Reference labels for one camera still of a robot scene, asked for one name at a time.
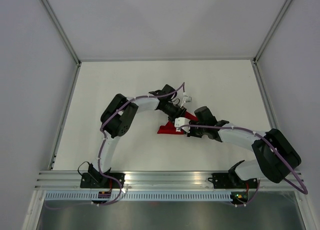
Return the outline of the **red cloth napkin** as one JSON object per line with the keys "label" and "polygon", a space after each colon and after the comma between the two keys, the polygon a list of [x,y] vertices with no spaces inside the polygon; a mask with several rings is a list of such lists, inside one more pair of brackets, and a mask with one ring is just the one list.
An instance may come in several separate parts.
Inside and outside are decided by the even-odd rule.
{"label": "red cloth napkin", "polygon": [[[198,121],[198,118],[186,111],[183,115],[184,118],[187,118],[189,121]],[[166,123],[166,125],[161,125],[157,131],[157,134],[163,134],[163,135],[184,135],[182,131],[176,131],[176,128],[174,124],[170,121]]]}

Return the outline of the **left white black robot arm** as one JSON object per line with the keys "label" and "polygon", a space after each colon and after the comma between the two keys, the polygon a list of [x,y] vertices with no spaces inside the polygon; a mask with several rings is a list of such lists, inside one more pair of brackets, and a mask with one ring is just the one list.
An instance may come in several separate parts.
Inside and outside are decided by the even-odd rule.
{"label": "left white black robot arm", "polygon": [[176,118],[184,117],[187,109],[183,105],[173,103],[178,91],[185,89],[182,84],[174,89],[166,84],[162,89],[150,91],[146,95],[126,97],[120,93],[115,95],[100,117],[100,132],[103,134],[101,147],[97,158],[88,168],[91,181],[98,188],[104,188],[109,183],[107,172],[111,169],[111,161],[120,140],[130,129],[136,114],[145,111],[160,110],[175,122]]}

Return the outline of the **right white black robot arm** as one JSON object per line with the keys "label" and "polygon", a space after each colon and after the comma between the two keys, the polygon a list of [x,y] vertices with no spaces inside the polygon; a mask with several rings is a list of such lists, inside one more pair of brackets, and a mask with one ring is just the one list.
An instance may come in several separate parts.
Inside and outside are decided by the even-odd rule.
{"label": "right white black robot arm", "polygon": [[228,170],[228,182],[235,188],[241,187],[247,180],[263,177],[278,184],[302,163],[299,154],[276,128],[254,131],[239,127],[227,120],[217,120],[206,106],[194,113],[197,120],[191,120],[182,127],[187,136],[207,136],[211,140],[253,152],[253,160],[241,160]]}

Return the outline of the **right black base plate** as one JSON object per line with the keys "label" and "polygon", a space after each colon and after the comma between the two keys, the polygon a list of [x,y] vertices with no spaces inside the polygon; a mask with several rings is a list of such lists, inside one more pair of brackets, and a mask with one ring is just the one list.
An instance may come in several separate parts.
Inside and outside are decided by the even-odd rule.
{"label": "right black base plate", "polygon": [[256,189],[258,187],[258,180],[251,178],[249,180],[241,180],[237,175],[226,172],[212,173],[211,177],[207,179],[213,184],[214,189]]}

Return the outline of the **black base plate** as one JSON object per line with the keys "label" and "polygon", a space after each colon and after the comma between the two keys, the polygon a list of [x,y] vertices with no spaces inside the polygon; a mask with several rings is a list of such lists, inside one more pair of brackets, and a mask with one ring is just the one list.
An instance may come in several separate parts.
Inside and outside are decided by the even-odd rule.
{"label": "black base plate", "polygon": [[[125,183],[125,174],[122,172],[111,172],[108,173],[109,177],[117,179],[120,185],[123,186]],[[82,174],[80,181],[81,189],[119,189],[120,185],[116,180],[110,179],[103,176],[92,177],[88,172]]]}
{"label": "black base plate", "polygon": [[256,189],[258,187],[258,180],[251,178],[249,180],[241,180],[237,175],[226,172],[212,173],[211,177],[207,179],[213,184],[214,189]]}

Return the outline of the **right aluminium frame post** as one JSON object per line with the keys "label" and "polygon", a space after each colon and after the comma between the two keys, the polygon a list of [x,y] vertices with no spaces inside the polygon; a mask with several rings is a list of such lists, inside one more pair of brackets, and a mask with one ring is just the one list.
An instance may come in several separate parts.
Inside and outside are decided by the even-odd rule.
{"label": "right aluminium frame post", "polygon": [[280,10],[278,11],[274,21],[271,24],[271,27],[269,28],[266,36],[264,37],[261,45],[259,46],[256,54],[252,58],[251,62],[253,65],[256,65],[259,61],[259,59],[262,57],[264,51],[266,50],[269,42],[273,38],[274,34],[276,33],[276,30],[280,26],[282,20],[284,19],[285,15],[287,14],[289,8],[291,7],[294,0],[284,0]]}

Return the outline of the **aluminium frame post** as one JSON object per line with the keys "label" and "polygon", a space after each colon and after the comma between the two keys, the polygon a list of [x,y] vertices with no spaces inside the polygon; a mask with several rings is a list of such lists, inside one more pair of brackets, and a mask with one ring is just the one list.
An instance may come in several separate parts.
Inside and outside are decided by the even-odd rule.
{"label": "aluminium frame post", "polygon": [[77,66],[81,64],[81,60],[79,59],[78,55],[76,54],[76,51],[74,50],[66,32],[63,29],[63,26],[61,25],[51,3],[49,0],[39,0],[47,13],[48,17],[50,18],[54,28],[56,29],[59,37],[61,38],[65,48],[67,49],[69,55],[71,56],[72,60],[75,62]]}
{"label": "aluminium frame post", "polygon": [[284,19],[285,15],[287,14],[289,8],[291,7],[294,0],[284,0],[280,10],[278,11],[274,21],[271,24],[271,27],[269,28],[266,36],[264,37],[261,45],[259,46],[256,54],[252,58],[251,62],[253,65],[256,65],[259,61],[259,59],[262,57],[264,51],[266,50],[269,42],[273,38],[274,34],[276,33],[276,30],[280,26],[282,20]]}

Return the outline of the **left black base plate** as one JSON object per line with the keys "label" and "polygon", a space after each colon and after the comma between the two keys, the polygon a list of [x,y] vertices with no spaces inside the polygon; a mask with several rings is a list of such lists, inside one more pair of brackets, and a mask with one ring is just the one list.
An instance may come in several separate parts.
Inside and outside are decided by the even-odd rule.
{"label": "left black base plate", "polygon": [[[111,172],[108,173],[109,177],[117,179],[120,185],[123,186],[125,183],[125,174],[122,172]],[[80,181],[81,189],[119,189],[120,185],[116,180],[110,179],[103,176],[92,177],[88,172],[82,174]]]}

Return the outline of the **left aluminium frame post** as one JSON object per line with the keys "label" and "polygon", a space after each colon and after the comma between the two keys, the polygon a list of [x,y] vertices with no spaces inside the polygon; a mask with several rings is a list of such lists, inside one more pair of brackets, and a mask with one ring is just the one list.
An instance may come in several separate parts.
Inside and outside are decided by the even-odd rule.
{"label": "left aluminium frame post", "polygon": [[54,28],[56,29],[59,37],[61,38],[65,48],[67,49],[69,55],[71,56],[72,60],[75,62],[77,66],[81,64],[81,60],[79,59],[78,55],[76,54],[76,51],[74,50],[66,32],[63,29],[63,26],[61,25],[51,3],[49,0],[39,0],[47,13],[48,17],[50,18]]}

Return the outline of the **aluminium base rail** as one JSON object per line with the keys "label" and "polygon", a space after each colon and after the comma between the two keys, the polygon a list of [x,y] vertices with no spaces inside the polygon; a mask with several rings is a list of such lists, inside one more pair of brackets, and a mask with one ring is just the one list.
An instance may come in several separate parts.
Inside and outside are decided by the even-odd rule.
{"label": "aluminium base rail", "polygon": [[[208,181],[217,171],[125,171],[126,191],[235,191],[216,188]],[[33,190],[81,191],[82,177],[76,170],[42,170],[31,184]]]}

